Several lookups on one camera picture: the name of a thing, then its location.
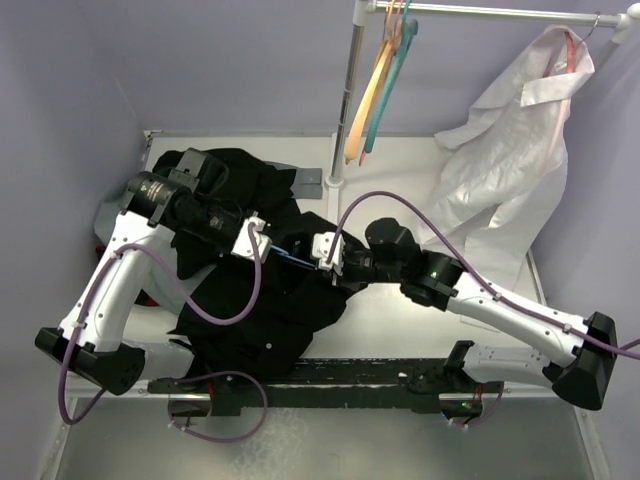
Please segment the aluminium frame rail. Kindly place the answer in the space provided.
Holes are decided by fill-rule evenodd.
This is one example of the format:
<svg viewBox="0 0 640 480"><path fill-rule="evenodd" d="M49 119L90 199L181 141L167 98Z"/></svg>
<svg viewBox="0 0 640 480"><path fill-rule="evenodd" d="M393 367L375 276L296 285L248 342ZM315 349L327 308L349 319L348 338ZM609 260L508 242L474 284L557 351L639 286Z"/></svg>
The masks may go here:
<svg viewBox="0 0 640 480"><path fill-rule="evenodd" d="M472 393L500 383L550 390L545 375L557 374L540 355L522 349L472 351L449 359L302 359L285 373L262 374L258 382L284 390L369 388L405 385L418 394Z"/></svg>

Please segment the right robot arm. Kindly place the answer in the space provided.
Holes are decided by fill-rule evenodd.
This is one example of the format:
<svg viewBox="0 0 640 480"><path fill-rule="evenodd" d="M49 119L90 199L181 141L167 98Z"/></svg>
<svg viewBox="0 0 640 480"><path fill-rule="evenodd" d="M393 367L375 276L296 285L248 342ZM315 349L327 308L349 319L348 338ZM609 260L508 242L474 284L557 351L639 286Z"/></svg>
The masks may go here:
<svg viewBox="0 0 640 480"><path fill-rule="evenodd" d="M334 232L317 235L314 254L336 284L353 289L393 283L412 302L468 317L519 341L495 347L474 340L455 343L444 364L456 391L474 384L513 382L552 390L567 403L591 411L603 407L617 356L615 322L595 312L588 318L553 310L480 278L444 253L422 249L392 218L372 222L365 248Z"/></svg>

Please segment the white hanging shirt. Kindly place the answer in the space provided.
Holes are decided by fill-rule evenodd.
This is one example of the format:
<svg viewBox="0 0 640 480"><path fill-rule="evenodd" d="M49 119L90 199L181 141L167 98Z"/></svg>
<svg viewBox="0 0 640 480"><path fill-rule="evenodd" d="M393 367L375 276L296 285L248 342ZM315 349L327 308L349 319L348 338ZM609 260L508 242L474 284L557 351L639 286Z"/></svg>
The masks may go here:
<svg viewBox="0 0 640 480"><path fill-rule="evenodd" d="M421 210L481 275L508 289L566 186L566 122L556 129L559 102L548 88L561 77L543 77L555 59L565 62L566 29L545 29L475 101L464 125L435 136L447 160ZM578 57L576 72L586 74L594 65L586 44Z"/></svg>

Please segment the pink hanger under white shirt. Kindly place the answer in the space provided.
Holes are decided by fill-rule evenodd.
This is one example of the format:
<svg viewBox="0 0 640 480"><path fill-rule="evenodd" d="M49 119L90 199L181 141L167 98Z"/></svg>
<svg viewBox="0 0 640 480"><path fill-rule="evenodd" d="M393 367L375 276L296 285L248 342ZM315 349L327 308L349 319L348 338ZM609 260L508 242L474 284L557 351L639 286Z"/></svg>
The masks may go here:
<svg viewBox="0 0 640 480"><path fill-rule="evenodd" d="M601 13L596 11L594 13L593 26L589 33L578 42L575 41L573 34L569 29L564 31L565 38L565 62L559 63L555 59L554 63L550 63L545 70L544 78L556 78L561 77L561 80L554 81L553 84L549 84L548 88L553 88L555 95L554 101L559 102L558 118L556 129L560 130L568 118L569 105L572 96L590 79L591 75L595 73L595 66L586 73L582 74L576 72L576 66L581 62L578 57L579 50L582 45L586 43L586 40L591 36L595 29L599 26L601 19Z"/></svg>

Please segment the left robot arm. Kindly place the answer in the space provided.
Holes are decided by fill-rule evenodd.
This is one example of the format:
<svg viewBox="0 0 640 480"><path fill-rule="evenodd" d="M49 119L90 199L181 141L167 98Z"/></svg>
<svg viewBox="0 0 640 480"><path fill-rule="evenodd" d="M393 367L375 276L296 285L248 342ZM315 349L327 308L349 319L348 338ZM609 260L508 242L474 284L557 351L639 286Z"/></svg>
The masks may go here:
<svg viewBox="0 0 640 480"><path fill-rule="evenodd" d="M60 324L41 328L35 337L36 348L61 366L60 395L68 373L113 395L128 392L140 380L165 377L184 392L202 387L206 369L188 348L170 340L128 340L125 326L154 265L171 280L178 278L160 255L178 234L202 241L215 254L261 267L270 247L261 235L263 221L212 197L228 177L223 161L188 149L168 172L142 171L128 181L89 283Z"/></svg>

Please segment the red black plaid shirt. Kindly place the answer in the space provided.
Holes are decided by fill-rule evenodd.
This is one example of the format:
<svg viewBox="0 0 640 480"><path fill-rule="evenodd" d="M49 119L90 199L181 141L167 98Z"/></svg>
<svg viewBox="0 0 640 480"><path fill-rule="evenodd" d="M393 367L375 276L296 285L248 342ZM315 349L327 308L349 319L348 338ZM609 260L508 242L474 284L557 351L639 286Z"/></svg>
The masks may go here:
<svg viewBox="0 0 640 480"><path fill-rule="evenodd" d="M94 250L95 250L97 260L100 260L104 252L106 251L106 246L103 243L98 242L95 245ZM159 304L151 296L149 296L143 289L139 290L134 304L142 307L150 307L150 308L159 306Z"/></svg>

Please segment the teal hanger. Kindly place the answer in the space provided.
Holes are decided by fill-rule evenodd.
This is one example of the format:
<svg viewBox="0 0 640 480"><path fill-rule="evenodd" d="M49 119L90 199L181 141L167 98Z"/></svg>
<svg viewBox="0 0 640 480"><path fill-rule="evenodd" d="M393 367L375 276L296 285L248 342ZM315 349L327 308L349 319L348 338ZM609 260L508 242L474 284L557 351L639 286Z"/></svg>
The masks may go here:
<svg viewBox="0 0 640 480"><path fill-rule="evenodd" d="M390 35L390 40L393 44L393 55L388 73L384 78L382 93L376 106L373 120L371 121L367 132L361 159L364 159L367 154L373 151L382 115L395 87L399 73L404 65L413 39L418 33L418 22L415 19L408 19L410 5L410 1L399 2L398 8L396 9L396 12L402 10L402 17L399 19L399 32Z"/></svg>

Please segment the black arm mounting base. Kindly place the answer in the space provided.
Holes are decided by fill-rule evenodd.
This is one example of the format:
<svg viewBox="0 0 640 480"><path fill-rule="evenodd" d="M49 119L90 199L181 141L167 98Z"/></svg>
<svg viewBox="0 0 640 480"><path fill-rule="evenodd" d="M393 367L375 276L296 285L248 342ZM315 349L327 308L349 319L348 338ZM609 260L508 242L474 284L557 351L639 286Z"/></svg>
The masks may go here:
<svg viewBox="0 0 640 480"><path fill-rule="evenodd" d="M443 414L462 422L484 412L484 388L455 380L443 359L304 359L285 375L260 381L259 387L237 375L180 384L155 380L151 394L172 401L193 401L213 416L237 416L243 408L403 409Z"/></svg>

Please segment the orange hanger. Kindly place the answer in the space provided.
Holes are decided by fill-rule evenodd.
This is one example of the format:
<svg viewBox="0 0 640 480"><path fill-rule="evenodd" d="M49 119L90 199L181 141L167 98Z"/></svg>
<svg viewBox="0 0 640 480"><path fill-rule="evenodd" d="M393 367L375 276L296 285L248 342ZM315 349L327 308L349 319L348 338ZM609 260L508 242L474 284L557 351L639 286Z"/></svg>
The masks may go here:
<svg viewBox="0 0 640 480"><path fill-rule="evenodd" d="M391 1L385 9L383 35L374 69L356 110L345 147L344 161L348 165L355 159L362 165L371 153L384 109L392 90L392 81L399 63L404 18L403 1Z"/></svg>

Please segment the grey shirt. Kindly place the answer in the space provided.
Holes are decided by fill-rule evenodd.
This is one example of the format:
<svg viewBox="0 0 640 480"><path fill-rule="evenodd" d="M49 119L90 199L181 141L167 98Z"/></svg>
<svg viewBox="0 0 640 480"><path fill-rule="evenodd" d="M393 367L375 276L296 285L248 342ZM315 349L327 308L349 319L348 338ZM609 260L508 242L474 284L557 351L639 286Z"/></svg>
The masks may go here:
<svg viewBox="0 0 640 480"><path fill-rule="evenodd" d="M102 199L100 207L94 219L94 232L101 244L106 246L111 239L116 216L119 213L120 199L126 189L124 184L110 190ZM171 267L177 271L177 253L169 245L155 248L155 251ZM180 283L185 291L191 295L195 292L200 283L214 270L213 265L203 267L193 276ZM148 294L162 308L179 315L185 305L185 299L173 285L172 280L166 275L162 268L155 262L143 283L142 290Z"/></svg>

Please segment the light blue hanger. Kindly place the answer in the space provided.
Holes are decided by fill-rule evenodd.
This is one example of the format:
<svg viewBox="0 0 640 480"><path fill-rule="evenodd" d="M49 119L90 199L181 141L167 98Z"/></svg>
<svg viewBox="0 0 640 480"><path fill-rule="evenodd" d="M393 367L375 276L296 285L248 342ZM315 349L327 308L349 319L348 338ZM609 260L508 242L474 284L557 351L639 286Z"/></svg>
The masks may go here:
<svg viewBox="0 0 640 480"><path fill-rule="evenodd" d="M309 270L316 270L316 263L309 258L304 258L301 256L297 256L282 247L278 247L276 245L272 245L270 248L270 252L280 257L283 261L292 264L294 266L305 268Z"/></svg>

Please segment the silver clothes rack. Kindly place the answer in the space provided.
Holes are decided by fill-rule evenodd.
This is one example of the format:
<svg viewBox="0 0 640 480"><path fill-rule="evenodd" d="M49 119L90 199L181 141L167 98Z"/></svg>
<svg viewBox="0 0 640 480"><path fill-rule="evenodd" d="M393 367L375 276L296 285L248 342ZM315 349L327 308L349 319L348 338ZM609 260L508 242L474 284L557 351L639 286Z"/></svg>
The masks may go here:
<svg viewBox="0 0 640 480"><path fill-rule="evenodd" d="M341 100L341 108L337 132L333 136L333 153L329 174L325 177L325 186L328 189L327 214L328 219L336 222L340 214L340 196L344 184L344 146L347 134L347 121L349 120L350 106L357 78L357 68L361 46L367 24L367 17L374 13L386 14L388 12L401 11L404 8L402 2L395 1L356 1L353 11L353 28L349 47L349 56L346 68L344 89ZM631 38L639 30L639 4L637 2L628 6L625 12L617 14L602 13L569 13L542 10L525 10L494 8L480 6L444 5L433 3L411 2L408 11L412 14L431 16L467 17L491 20L507 21L531 21L546 24L558 24L566 26L588 26L595 28L610 28L613 34L606 43L604 50L599 54L595 65L601 68L611 57L613 52Z"/></svg>

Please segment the black button shirt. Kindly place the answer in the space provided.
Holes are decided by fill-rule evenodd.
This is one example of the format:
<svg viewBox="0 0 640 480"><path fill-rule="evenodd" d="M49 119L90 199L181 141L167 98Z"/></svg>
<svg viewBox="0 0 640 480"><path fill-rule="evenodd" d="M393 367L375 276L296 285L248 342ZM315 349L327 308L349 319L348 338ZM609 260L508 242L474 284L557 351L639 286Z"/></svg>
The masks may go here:
<svg viewBox="0 0 640 480"><path fill-rule="evenodd" d="M305 258L313 235L334 229L334 224L317 214L300 210L290 189L294 171L279 170L239 148L209 153L229 169L228 179L212 197L235 201L244 210L256 212L271 225L270 237L276 246ZM179 240L178 248L173 249L180 281L203 267L215 267L190 295L206 313L227 319L247 305L254 282L251 262L217 257L193 238ZM185 303L171 332L190 344L196 375L222 370L255 378L285 373L307 350L316 332L340 319L352 295L317 271L269 255L262 268L259 297L246 318L220 327L203 320Z"/></svg>

